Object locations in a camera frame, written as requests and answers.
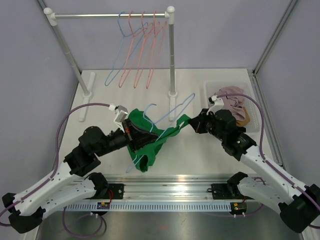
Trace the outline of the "green tank top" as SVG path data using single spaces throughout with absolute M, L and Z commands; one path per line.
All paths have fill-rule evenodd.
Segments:
M 135 130 L 141 130 L 137 134 L 138 139 L 132 145 L 127 146 L 128 153 L 135 168 L 142 173 L 147 172 L 153 166 L 156 156 L 168 138 L 177 136 L 186 127 L 191 118 L 183 114 L 176 121 L 176 126 L 167 129 L 159 129 L 152 126 L 149 117 L 137 108 L 130 112 L 128 120 L 134 125 Z

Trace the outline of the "brown tank top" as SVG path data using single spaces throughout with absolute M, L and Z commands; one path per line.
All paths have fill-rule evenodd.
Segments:
M 238 127 L 245 127 L 251 121 L 247 109 L 245 107 L 243 107 L 243 110 L 244 110 L 244 113 L 245 113 L 245 118 L 244 118 L 244 120 L 236 120 L 236 125 Z

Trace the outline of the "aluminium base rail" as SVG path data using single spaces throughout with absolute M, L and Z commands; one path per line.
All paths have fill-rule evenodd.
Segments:
M 233 174 L 121 176 L 104 174 L 109 183 L 124 184 L 123 202 L 203 202 L 213 183 L 225 183 Z

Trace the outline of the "pink hanger of white top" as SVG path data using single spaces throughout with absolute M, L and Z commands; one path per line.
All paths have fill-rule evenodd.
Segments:
M 139 51 L 139 55 L 138 55 L 138 66 L 137 66 L 137 72 L 134 78 L 134 83 L 133 83 L 133 88 L 136 89 L 139 81 L 141 79 L 141 75 L 144 71 L 145 65 L 147 63 L 147 60 L 149 58 L 150 55 L 150 50 L 147 54 L 147 57 L 145 58 L 144 62 L 143 61 L 143 54 L 145 51 L 145 47 L 146 44 L 149 40 L 149 38 L 151 37 L 151 35 L 153 34 L 153 36 L 156 36 L 156 29 L 158 27 L 158 23 L 156 23 L 156 11 L 153 12 L 153 16 L 152 16 L 152 22 L 150 24 L 147 24 L 146 28 L 142 28 L 142 32 L 143 32 L 143 41 L 142 41 L 142 45 L 140 47 L 140 51 Z

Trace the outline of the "white plastic basket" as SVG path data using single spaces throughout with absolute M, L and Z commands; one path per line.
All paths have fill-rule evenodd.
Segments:
M 207 80 L 203 84 L 204 89 L 204 99 L 205 99 L 205 108 L 209 108 L 211 104 L 208 101 L 208 98 L 213 96 L 221 88 L 236 86 L 244 90 L 244 95 L 247 95 L 255 99 L 253 89 L 251 85 L 244 80 Z M 245 126 L 246 133 L 250 136 L 259 134 L 261 130 L 261 116 L 256 105 L 249 99 L 245 99 L 243 106 L 246 108 L 249 116 L 250 122 Z

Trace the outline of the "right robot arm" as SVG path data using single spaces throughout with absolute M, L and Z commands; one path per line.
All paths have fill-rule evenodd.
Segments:
M 311 227 L 320 216 L 320 188 L 308 186 L 293 177 L 264 155 L 257 143 L 249 137 L 228 110 L 216 113 L 204 108 L 197 117 L 188 120 L 198 134 L 211 134 L 221 142 L 224 151 L 254 170 L 267 184 L 257 184 L 244 173 L 237 173 L 239 181 L 227 185 L 232 198 L 241 195 L 259 201 L 279 214 L 285 225 L 296 233 Z

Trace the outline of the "pink hanger of black top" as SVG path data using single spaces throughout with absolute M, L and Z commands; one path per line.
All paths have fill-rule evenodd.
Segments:
M 149 65 L 149 72 L 146 82 L 146 89 L 149 89 L 150 84 L 153 79 L 153 75 L 155 72 L 155 68 L 158 64 L 159 55 L 162 49 L 163 40 L 165 36 L 165 31 L 168 25 L 168 22 L 165 20 L 163 23 L 159 21 L 155 21 L 155 16 L 153 17 L 154 29 L 153 29 L 153 40 L 151 44 L 151 58 L 150 58 L 150 65 Z

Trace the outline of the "silver white clothes rack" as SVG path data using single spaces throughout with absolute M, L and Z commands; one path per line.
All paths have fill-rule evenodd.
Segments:
M 66 55 L 66 58 L 73 69 L 78 84 L 80 85 L 83 94 L 82 94 L 82 104 L 89 104 L 90 100 L 93 97 L 93 86 L 95 82 L 95 73 L 91 72 L 88 84 L 86 85 L 81 74 L 80 70 L 77 67 L 77 63 L 75 58 L 73 57 L 70 48 L 65 41 L 59 26 L 57 19 L 117 19 L 118 14 L 111 14 L 111 13 L 103 13 L 103 14 L 57 14 L 53 12 L 53 10 L 49 7 L 45 7 L 43 9 L 43 13 L 45 14 L 50 26 L 53 29 L 53 32 L 59 42 L 59 45 L 61 49 L 64 51 L 64 54 Z M 131 16 L 131 19 L 141 19 L 140 18 L 141 13 L 133 13 Z M 120 18 L 128 19 L 129 13 L 124 13 Z M 176 90 L 176 70 L 175 70 L 175 45 L 174 45 L 174 23 L 175 23 L 175 8 L 173 6 L 168 6 L 167 10 L 164 13 L 156 13 L 156 18 L 164 18 L 167 19 L 167 27 L 168 27 L 168 36 L 169 36 L 169 56 L 170 56 L 170 66 L 169 66 L 169 73 L 170 73 L 170 89 L 168 92 L 168 98 L 169 98 L 169 111 L 173 111 L 168 115 L 168 120 L 170 122 L 174 121 L 174 118 L 176 117 L 176 110 L 174 107 L 176 107 L 176 98 L 178 96 L 178 92 Z M 144 18 L 153 18 L 153 13 L 145 13 Z

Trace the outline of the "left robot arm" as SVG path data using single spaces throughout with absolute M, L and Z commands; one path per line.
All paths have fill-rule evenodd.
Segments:
M 79 144 L 51 173 L 27 190 L 2 197 L 9 211 L 9 226 L 20 234 L 38 227 L 44 219 L 74 202 L 109 193 L 109 183 L 102 173 L 93 170 L 99 157 L 129 147 L 134 153 L 158 139 L 158 134 L 144 130 L 126 119 L 124 128 L 108 135 L 97 126 L 88 127 Z

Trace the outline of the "pink hanger of brown top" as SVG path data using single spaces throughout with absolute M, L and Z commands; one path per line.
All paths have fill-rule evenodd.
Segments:
M 128 49 L 127 57 L 126 57 L 126 60 L 125 60 L 124 66 L 123 66 L 123 72 L 122 72 L 122 74 L 120 76 L 120 80 L 119 80 L 119 83 L 118 83 L 118 87 L 119 88 L 122 88 L 124 86 L 127 78 L 129 77 L 129 74 L 132 71 L 132 66 L 129 67 L 129 61 L 131 59 L 132 54 L 134 53 L 134 50 L 136 49 L 136 47 L 140 43 L 140 40 L 138 40 L 136 42 L 136 38 L 137 37 L 141 37 L 141 39 L 144 38 L 145 35 L 146 35 L 146 30 L 148 30 L 148 28 L 149 28 L 149 24 L 148 23 L 144 23 L 145 12 L 143 11 L 140 14 L 141 26 L 136 31 L 133 31 L 132 22 L 131 22 L 132 14 L 133 14 L 133 12 L 131 11 L 129 13 L 129 16 L 128 16 L 128 25 L 129 25 L 130 32 L 131 32 L 131 42 L 130 42 L 130 46 L 129 46 L 129 49 Z

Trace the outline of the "blue hanger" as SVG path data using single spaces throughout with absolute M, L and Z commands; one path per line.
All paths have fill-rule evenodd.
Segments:
M 105 82 L 104 82 L 104 86 L 105 87 L 108 87 L 113 82 L 113 80 L 116 78 L 116 76 L 120 73 L 120 70 L 122 70 L 122 68 L 124 67 L 124 64 L 123 64 L 123 66 L 120 69 L 118 69 L 117 72 L 112 77 L 113 72 L 116 70 L 116 65 L 117 65 L 120 53 L 122 51 L 122 48 L 124 46 L 124 43 L 125 43 L 126 39 L 129 38 L 129 37 L 132 37 L 134 34 L 137 34 L 139 30 L 141 30 L 141 28 L 138 27 L 135 31 L 132 30 L 131 33 L 125 34 L 125 32 L 124 32 L 124 30 L 123 30 L 123 28 L 122 28 L 122 26 L 120 24 L 120 17 L 122 15 L 124 15 L 124 14 L 125 14 L 125 12 L 122 11 L 117 16 L 117 25 L 118 25 L 118 28 L 120 30 L 122 38 L 121 38 L 121 42 L 120 42 L 119 48 L 117 50 L 115 59 L 113 61 L 112 68 L 111 68 L 109 74 L 107 75 L 107 77 L 105 79 Z
M 137 152 L 134 152 L 131 149 L 128 150 L 132 163 L 125 171 L 127 174 L 134 168 L 144 173 L 149 170 L 149 167 L 154 165 L 157 154 L 160 152 L 163 144 L 166 143 L 167 139 L 177 136 L 180 131 L 189 124 L 188 121 L 191 118 L 183 112 L 194 100 L 195 95 L 195 93 L 192 93 L 182 103 L 173 108 L 174 110 L 176 110 L 180 106 L 183 107 L 179 114 L 173 119 L 173 122 L 170 123 L 166 129 L 157 128 L 157 124 L 164 120 L 165 117 L 167 117 L 170 113 L 172 113 L 172 110 L 155 122 L 153 122 L 146 115 L 147 110 L 153 105 L 152 103 L 149 104 L 143 111 L 136 108 L 129 113 L 129 120 L 131 120 L 136 126 L 141 127 L 143 130 L 146 130 L 148 134 L 156 134 L 156 139 L 155 142 L 144 146 Z

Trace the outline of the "mauve tank top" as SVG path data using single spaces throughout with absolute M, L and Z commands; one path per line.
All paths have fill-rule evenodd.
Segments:
M 228 95 L 223 96 L 224 110 L 229 110 L 236 120 L 243 121 L 245 119 L 245 112 L 243 110 L 245 97 L 240 96 L 238 94 L 244 94 L 244 90 L 237 86 L 227 86 L 221 88 L 218 92 L 215 93 L 216 96 L 220 95 Z

